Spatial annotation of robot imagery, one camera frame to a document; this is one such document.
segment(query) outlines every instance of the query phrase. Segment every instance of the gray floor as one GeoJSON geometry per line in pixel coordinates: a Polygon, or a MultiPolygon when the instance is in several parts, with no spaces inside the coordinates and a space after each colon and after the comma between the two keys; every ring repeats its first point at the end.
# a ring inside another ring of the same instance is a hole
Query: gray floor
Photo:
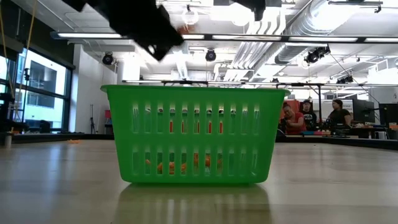
{"type": "Polygon", "coordinates": [[[0,223],[398,223],[398,153],[277,144],[251,187],[129,186],[112,141],[0,149],[0,223]]]}

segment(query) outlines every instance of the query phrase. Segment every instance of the ceiling duct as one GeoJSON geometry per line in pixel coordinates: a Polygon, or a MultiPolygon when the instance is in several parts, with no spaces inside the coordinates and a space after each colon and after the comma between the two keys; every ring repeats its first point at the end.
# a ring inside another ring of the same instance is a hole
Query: ceiling duct
{"type": "MultiPolygon", "coordinates": [[[[296,20],[285,30],[285,35],[329,35],[340,25],[344,24],[354,13],[356,6],[329,5],[326,0],[313,0],[296,20]]],[[[273,43],[265,56],[254,67],[255,73],[280,71],[284,66],[268,68],[277,63],[287,65],[296,56],[307,50],[308,46],[287,46],[282,43],[273,43]]]]}

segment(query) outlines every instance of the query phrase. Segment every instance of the basket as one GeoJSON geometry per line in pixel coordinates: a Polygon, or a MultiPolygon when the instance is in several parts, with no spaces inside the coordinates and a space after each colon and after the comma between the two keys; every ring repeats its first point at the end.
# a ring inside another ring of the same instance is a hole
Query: basket
{"type": "Polygon", "coordinates": [[[105,85],[127,182],[267,179],[287,90],[105,85]]]}

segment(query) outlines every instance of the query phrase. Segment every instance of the ceiling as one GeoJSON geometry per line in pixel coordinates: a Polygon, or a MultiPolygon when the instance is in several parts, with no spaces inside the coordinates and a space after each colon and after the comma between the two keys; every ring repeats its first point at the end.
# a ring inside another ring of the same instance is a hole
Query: ceiling
{"type": "MultiPolygon", "coordinates": [[[[16,4],[22,7],[27,12],[32,12],[32,5],[34,0],[13,0],[16,4]]],[[[294,7],[289,7],[285,10],[286,21],[289,21],[293,16],[299,12],[308,0],[296,0],[294,7]]],[[[344,24],[335,29],[331,35],[397,35],[398,23],[398,1],[385,0],[391,3],[388,7],[383,7],[378,14],[374,13],[374,7],[359,8],[344,24]]],[[[181,26],[184,24],[182,19],[182,12],[185,9],[186,3],[166,5],[170,14],[170,20],[173,26],[181,26]]],[[[226,9],[227,6],[213,6],[212,1],[204,1],[201,6],[192,6],[199,13],[199,20],[195,24],[195,33],[212,33],[212,34],[245,34],[249,26],[236,26],[229,20],[221,21],[220,18],[215,20],[215,16],[219,15],[220,11],[226,9]]],[[[36,17],[60,32],[113,32],[109,28],[109,23],[101,15],[90,7],[85,7],[83,12],[76,12],[61,0],[39,0],[37,5],[36,17]]],[[[105,45],[122,45],[132,46],[134,42],[130,40],[90,40],[83,41],[85,50],[92,56],[99,58],[104,52],[96,52],[93,50],[94,46],[105,45]]],[[[208,70],[213,71],[216,63],[227,62],[230,63],[238,52],[240,42],[204,42],[204,41],[187,41],[188,54],[185,55],[186,66],[188,70],[208,70]],[[198,47],[204,49],[213,48],[217,53],[217,61],[206,62],[206,50],[198,50],[198,47]]],[[[282,67],[279,73],[272,73],[275,76],[280,76],[287,82],[300,82],[317,79],[319,82],[327,82],[333,75],[343,72],[344,69],[353,68],[357,65],[354,76],[357,78],[366,77],[368,68],[376,65],[378,62],[384,60],[383,57],[398,57],[398,45],[369,45],[369,44],[331,44],[331,56],[327,56],[318,63],[311,65],[308,69],[302,66],[302,57],[297,57],[289,66],[282,67]]],[[[176,69],[176,60],[178,58],[174,54],[167,55],[160,63],[151,58],[145,51],[136,46],[136,53],[141,56],[143,67],[141,70],[143,75],[153,74],[168,74],[176,69]]],[[[127,52],[116,52],[116,57],[123,59],[127,52]]]]}

